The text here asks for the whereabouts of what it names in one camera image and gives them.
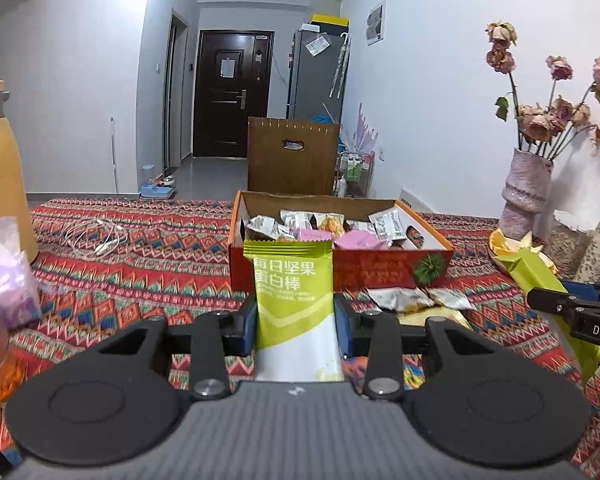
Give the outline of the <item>green snack bar packet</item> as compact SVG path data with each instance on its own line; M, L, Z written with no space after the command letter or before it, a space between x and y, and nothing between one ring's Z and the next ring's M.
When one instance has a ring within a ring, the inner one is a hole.
M524 296L528 296L534 288L550 292L567 291L541 257L530 249L518 250L513 255L493 255L492 259L516 282ZM568 324L559 316L547 314L544 318L550 323L550 330L557 336L567 356L577 367L582 385L585 385L600 366L600 346L571 336Z

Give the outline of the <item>white green snack packet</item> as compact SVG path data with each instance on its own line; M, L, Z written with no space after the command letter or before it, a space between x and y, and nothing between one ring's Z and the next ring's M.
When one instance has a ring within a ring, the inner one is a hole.
M257 303L254 378L341 382L332 242L248 240Z

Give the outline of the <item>pink snack packet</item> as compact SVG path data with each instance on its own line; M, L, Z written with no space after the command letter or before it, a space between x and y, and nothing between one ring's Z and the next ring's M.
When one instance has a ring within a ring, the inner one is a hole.
M352 230L345 232L336 240L332 234L312 229L300 229L298 232L300 242L322 242L327 240L335 247L343 250L387 250L389 243L380 240L375 234L367 231Z

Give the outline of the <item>white printed snack packet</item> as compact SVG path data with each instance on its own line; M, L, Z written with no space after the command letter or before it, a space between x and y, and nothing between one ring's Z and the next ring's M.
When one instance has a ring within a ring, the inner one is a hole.
M374 214L370 214L368 218L380 240L394 242L395 240L406 239L406 226L402 222L397 206L377 211Z

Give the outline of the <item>clear snack packet right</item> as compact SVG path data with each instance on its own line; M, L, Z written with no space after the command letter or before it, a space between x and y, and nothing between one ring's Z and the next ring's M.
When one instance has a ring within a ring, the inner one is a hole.
M378 307L396 313L413 313L434 306L432 299L419 288L376 288L367 293Z

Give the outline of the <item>bowl of orange peels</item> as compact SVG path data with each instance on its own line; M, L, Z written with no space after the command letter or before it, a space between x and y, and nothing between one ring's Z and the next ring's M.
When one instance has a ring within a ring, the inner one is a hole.
M489 256L503 272L505 272L505 268L502 266L501 261L498 260L498 257L513 256L521 249L529 249L530 252L533 252L540 257L554 275L557 275L558 269L556 264L551 258L548 258L547 255L544 254L543 248L544 246L542 244L535 244L531 231L524 234L521 240L514 240L513 238L506 237L501 229L492 231L488 237Z

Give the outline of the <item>clear orange cracker packet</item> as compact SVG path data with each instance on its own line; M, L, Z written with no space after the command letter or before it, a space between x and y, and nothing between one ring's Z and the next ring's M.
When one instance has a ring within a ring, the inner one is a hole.
M344 215L336 212L314 212L313 220L318 230L332 234L336 240L346 232L344 229Z

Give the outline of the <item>white packet in box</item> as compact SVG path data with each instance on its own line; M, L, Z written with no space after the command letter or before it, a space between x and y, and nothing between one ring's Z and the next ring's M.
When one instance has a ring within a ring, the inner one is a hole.
M246 235L248 240L278 240L279 223L272 217L258 214L247 222Z

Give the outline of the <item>pink ribbed vase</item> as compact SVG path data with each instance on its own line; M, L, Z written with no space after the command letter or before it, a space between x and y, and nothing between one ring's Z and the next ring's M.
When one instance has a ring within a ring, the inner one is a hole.
M514 149L502 191L505 206L498 227L513 240L521 240L534 226L546 205L554 162Z

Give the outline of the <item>patterned red tablecloth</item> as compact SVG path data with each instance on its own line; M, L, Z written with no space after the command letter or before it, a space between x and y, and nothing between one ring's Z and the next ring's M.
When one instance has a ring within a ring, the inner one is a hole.
M148 316L187 324L201 313L234 309L242 294L230 288L229 202L50 200L31 212L38 241L33 273L43 317L12 336L27 376L34 376ZM129 240L93 259L71 249L68 229L82 220L109 219ZM572 382L580 378L547 322L524 306L519 289L488 253L491 218L428 214L454 248L445 284L464 292L466 322L536 364Z

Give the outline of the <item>storage rack with items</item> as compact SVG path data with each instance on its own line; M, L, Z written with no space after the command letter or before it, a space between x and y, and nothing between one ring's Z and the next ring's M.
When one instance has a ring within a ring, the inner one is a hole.
M379 132L372 128L358 104L358 118L353 132L340 129L335 180L332 192L338 197L366 198L376 158Z

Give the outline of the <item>brown cardboard chair back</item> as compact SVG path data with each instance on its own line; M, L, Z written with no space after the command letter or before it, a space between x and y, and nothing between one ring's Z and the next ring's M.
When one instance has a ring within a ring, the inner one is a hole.
M339 126L308 120L248 119L248 190L330 195Z

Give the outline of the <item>dark entrance door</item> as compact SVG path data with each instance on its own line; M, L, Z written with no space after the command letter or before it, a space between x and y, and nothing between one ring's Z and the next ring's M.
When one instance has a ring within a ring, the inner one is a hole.
M245 158L248 119L268 112L274 34L200 33L194 97L196 157Z

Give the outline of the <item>grey refrigerator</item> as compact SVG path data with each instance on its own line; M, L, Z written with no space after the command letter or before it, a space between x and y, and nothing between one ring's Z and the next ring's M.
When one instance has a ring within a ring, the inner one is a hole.
M291 44L287 119L341 122L348 34L297 30Z

